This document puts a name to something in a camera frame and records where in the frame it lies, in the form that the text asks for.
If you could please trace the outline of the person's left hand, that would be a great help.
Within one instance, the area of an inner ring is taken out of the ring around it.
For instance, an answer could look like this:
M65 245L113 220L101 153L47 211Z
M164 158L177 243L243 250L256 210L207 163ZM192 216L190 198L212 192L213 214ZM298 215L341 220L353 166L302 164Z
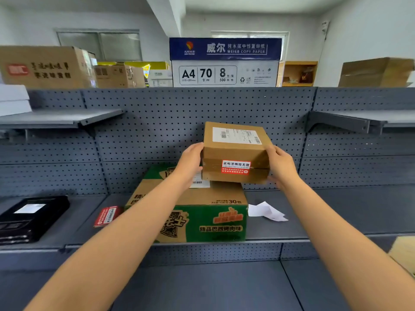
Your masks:
M201 162L201 153L188 153L188 148L185 149L179 159L179 162L172 174L174 182L177 183L181 188L188 189L192 182L194 176L201 172L202 168L200 166Z

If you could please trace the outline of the small brown labelled cardboard box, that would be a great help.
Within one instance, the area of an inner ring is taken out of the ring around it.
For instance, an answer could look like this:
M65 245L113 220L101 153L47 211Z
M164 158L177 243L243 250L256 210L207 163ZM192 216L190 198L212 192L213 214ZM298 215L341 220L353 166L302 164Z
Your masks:
M262 127L205 122L202 180L262 185L272 141Z

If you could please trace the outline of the grey pegboard back panel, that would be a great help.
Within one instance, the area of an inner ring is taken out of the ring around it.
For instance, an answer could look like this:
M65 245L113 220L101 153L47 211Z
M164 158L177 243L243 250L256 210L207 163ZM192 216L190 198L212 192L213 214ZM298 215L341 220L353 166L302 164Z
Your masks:
M0 197L132 193L152 165L203 141L206 121L263 127L314 188L415 184L415 131L323 124L310 111L415 110L415 88L30 90L33 108L123 113L75 129L0 134Z

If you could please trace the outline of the crumpled white paper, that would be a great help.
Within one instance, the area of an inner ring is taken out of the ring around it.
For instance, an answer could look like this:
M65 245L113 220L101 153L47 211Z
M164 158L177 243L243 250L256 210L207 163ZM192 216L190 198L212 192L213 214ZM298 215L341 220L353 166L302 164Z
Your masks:
M288 221L285 214L272 207L267 202L262 202L257 205L248 205L248 216L250 217L265 217L272 221L283 222Z

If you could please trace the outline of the small white box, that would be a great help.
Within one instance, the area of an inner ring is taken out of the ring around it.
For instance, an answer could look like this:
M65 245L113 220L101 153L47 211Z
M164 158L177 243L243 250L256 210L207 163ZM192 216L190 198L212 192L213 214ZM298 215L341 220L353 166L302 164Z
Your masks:
M150 88L174 87L172 71L168 69L150 69L147 80Z

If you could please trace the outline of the wooden cabinet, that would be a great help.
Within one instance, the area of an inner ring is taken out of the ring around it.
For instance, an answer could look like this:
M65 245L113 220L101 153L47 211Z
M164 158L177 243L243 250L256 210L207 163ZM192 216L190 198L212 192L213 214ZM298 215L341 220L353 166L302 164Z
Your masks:
M318 61L280 61L276 87L312 87Z

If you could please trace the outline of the grey metal wide shelf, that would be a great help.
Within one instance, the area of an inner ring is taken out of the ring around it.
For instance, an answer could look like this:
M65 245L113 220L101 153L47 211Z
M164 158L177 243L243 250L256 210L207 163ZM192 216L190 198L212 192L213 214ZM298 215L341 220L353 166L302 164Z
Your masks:
M395 238L415 235L415 186L316 189L341 217L388 251ZM246 241L156 244L142 266L318 258L284 195L276 190L247 191L250 204L268 202L287 222L248 218ZM70 209L36 243L0 246L0 272L54 270L99 230L101 208L126 202L126 194L70 197Z

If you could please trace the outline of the medium brown carton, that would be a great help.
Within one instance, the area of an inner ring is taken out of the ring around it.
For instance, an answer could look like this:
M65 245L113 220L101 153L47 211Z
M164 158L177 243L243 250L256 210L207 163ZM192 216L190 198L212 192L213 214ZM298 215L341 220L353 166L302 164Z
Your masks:
M143 69L123 63L95 65L97 87L101 89L146 88Z

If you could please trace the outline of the open plain brown carton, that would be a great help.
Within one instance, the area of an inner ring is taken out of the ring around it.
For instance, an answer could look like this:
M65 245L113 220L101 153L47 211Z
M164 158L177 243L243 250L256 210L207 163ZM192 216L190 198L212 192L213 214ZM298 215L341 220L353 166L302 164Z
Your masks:
M415 60L382 57L343 63L338 87L407 87Z

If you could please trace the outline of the grey metal bottom shelf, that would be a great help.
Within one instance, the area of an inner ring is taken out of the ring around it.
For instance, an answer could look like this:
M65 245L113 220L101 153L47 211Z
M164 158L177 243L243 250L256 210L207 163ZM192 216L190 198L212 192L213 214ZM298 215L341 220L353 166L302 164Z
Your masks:
M319 259L139 268L110 311L351 311Z

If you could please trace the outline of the tan cardboard piece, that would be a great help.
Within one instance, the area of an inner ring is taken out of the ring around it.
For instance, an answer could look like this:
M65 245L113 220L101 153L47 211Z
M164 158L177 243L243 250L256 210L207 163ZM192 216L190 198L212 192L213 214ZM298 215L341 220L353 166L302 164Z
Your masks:
M415 277L415 235L397 237L388 254Z

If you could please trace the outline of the large brown carton red print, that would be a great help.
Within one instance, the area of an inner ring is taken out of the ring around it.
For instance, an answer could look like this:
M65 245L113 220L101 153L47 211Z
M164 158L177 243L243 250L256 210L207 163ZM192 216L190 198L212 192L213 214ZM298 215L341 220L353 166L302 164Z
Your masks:
M0 75L5 84L27 89L97 87L92 52L72 46L0 46Z

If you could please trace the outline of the black plastic wrapped parcel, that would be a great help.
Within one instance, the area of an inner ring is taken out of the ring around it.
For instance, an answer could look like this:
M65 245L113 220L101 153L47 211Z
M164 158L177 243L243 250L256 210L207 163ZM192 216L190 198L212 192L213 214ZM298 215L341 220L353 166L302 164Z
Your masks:
M24 198L0 212L0 246L39 241L69 208L67 195Z

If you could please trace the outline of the white flat box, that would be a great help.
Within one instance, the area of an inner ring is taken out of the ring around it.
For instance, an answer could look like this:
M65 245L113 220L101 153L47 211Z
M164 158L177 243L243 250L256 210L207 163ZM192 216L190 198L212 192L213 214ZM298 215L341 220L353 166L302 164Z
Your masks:
M30 112L32 107L24 85L0 84L0 116Z

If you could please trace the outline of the grey metal bracket shelf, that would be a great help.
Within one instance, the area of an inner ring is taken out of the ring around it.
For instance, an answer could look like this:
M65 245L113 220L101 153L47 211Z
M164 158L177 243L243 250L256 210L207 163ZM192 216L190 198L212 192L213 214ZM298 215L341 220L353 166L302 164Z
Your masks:
M309 133L320 124L356 133L381 135L384 130L415 129L415 110L311 111L306 131Z
M11 139L16 130L82 129L91 137L93 125L124 114L122 109L34 109L32 112L0 116L0 139Z

